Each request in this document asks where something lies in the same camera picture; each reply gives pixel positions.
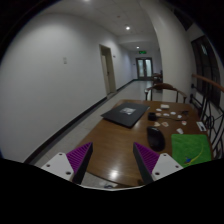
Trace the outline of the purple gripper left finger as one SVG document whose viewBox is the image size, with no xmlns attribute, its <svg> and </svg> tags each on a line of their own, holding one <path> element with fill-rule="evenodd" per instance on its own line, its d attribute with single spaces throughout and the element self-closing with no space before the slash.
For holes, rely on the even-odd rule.
<svg viewBox="0 0 224 224">
<path fill-rule="evenodd" d="M 93 143 L 79 146 L 68 153 L 59 152 L 42 169 L 80 185 L 93 152 Z"/>
</svg>

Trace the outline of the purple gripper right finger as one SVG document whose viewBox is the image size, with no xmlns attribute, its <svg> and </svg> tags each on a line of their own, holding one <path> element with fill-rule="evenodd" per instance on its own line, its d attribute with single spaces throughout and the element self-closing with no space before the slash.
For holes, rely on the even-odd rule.
<svg viewBox="0 0 224 224">
<path fill-rule="evenodd" d="M 158 154 L 136 142 L 133 143 L 133 154 L 145 185 L 182 169 L 169 154 Z"/>
</svg>

